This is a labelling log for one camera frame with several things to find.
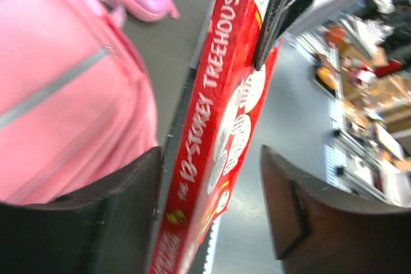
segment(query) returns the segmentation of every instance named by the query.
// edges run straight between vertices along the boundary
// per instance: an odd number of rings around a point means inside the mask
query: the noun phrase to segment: red item
[[[367,65],[365,63],[363,63],[360,67],[361,70],[363,71],[371,71],[369,67],[367,67]]]
[[[388,65],[384,65],[383,67],[377,67],[374,69],[374,73],[377,78],[382,78],[389,74],[394,74],[398,71],[403,69],[403,64],[398,62],[397,60],[390,60]]]
[[[252,58],[269,0],[216,0],[149,273],[186,273],[227,210],[277,57]]]
[[[329,31],[325,34],[325,38],[329,45],[332,43],[339,46],[344,41],[345,30],[339,26],[330,27]]]

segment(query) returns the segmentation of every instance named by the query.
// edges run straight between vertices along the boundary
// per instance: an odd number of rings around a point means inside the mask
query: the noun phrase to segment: zipper
[[[109,51],[106,48],[99,49],[87,59],[79,64],[76,64],[59,78],[46,85],[43,89],[38,90],[24,101],[0,115],[0,130],[6,128],[8,125],[33,110],[36,106],[43,103],[67,84],[71,83],[84,72],[88,71],[91,67],[94,67],[108,55]]]

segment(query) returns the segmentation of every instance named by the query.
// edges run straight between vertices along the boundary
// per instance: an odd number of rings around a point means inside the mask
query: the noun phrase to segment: floor
[[[129,19],[125,32],[142,54],[152,79],[159,110],[158,138],[168,133],[204,15],[210,0],[175,0],[181,18],[145,24]],[[309,61],[285,44],[256,128],[249,154],[222,216],[213,274],[277,274],[268,231],[258,160],[262,144],[291,162],[325,178],[324,143],[329,143],[328,97],[312,82]],[[164,174],[161,200],[171,173]],[[201,273],[200,267],[192,273]]]

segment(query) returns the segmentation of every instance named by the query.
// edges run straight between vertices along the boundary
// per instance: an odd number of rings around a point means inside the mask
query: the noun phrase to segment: cardboard box
[[[406,160],[396,160],[394,162],[394,165],[400,171],[411,171],[411,158],[408,158]]]
[[[359,59],[372,68],[388,65],[387,56],[385,54],[385,50],[382,47],[378,48],[377,55],[371,61],[365,59],[365,57],[352,44],[346,46],[343,49],[340,49],[340,56]]]

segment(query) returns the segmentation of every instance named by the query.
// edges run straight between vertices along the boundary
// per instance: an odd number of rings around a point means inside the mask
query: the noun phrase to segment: store shelf
[[[373,52],[368,45],[358,36],[353,25],[346,19],[342,19],[339,24],[345,29],[345,34],[355,48],[368,60],[374,58]]]
[[[304,33],[299,37],[299,40],[305,43],[311,53],[318,53],[328,57],[328,50],[326,49],[324,44],[317,38],[316,36],[312,35],[311,33]]]
[[[361,196],[370,200],[386,202],[386,197],[381,191],[377,190],[374,186],[369,185],[352,171],[340,166],[336,168],[336,173],[337,176],[346,183],[346,186],[358,191]]]
[[[361,157],[367,163],[380,168],[380,160],[377,155],[367,151],[358,141],[352,138],[345,130],[337,129],[333,131],[334,140],[337,141],[345,150]]]

